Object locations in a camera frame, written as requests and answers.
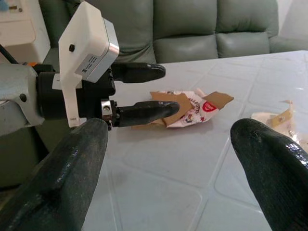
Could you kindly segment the white plastic cabinet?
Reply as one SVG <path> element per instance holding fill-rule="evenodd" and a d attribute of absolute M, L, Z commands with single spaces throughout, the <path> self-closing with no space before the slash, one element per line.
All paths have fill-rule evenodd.
<path fill-rule="evenodd" d="M 0 45 L 19 63 L 42 63 L 51 43 L 39 0 L 0 0 Z"/>

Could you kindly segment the crumpled torn wrapper scrap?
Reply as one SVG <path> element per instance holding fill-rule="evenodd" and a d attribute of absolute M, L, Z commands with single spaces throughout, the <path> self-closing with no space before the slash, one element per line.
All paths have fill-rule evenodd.
<path fill-rule="evenodd" d="M 267 125 L 274 131 L 291 138 L 302 148 L 308 149 L 308 134 L 300 133 L 296 128 L 293 102 L 289 100 L 283 102 L 288 104 L 288 108 L 280 114 L 255 112 L 251 114 L 250 118 L 257 120 Z"/>

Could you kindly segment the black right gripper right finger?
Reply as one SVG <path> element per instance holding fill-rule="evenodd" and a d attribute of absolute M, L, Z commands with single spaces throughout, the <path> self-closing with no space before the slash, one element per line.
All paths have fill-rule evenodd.
<path fill-rule="evenodd" d="M 308 231 L 308 153 L 250 118 L 236 121 L 231 144 L 272 231 Z"/>

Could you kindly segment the printed torn cardboard wrapper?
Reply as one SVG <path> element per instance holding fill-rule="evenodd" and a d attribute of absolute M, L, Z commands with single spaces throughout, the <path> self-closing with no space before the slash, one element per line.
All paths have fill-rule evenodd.
<path fill-rule="evenodd" d="M 184 128 L 205 123 L 234 100 L 234 97 L 226 93 L 215 91 L 211 94 L 204 94 L 200 89 L 195 91 L 153 91 L 150 94 L 152 100 L 177 102 L 180 109 L 173 116 L 158 119 L 146 125 L 133 126 L 133 129 Z"/>

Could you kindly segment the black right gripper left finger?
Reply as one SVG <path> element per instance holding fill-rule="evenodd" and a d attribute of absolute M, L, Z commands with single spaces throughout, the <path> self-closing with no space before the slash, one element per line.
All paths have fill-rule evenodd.
<path fill-rule="evenodd" d="M 101 119 L 71 131 L 0 209 L 0 231 L 81 231 L 107 143 Z"/>

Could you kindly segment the green leather sofa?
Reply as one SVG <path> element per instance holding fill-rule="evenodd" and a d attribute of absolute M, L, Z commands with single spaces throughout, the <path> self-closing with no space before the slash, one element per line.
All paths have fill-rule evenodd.
<path fill-rule="evenodd" d="M 59 69 L 58 40 L 82 0 L 37 2 Z M 173 63 L 308 51 L 308 38 L 279 34 L 277 0 L 85 0 L 111 21 L 119 62 Z"/>

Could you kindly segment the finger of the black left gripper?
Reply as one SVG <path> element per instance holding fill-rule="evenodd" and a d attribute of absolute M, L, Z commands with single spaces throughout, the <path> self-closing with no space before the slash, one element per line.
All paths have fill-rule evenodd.
<path fill-rule="evenodd" d="M 166 75 L 166 69 L 160 64 L 114 63 L 111 70 L 114 80 L 123 83 L 145 83 Z"/>
<path fill-rule="evenodd" d="M 112 118 L 113 127 L 146 125 L 155 120 L 175 115 L 180 110 L 177 102 L 147 101 L 132 106 L 116 107 Z"/>

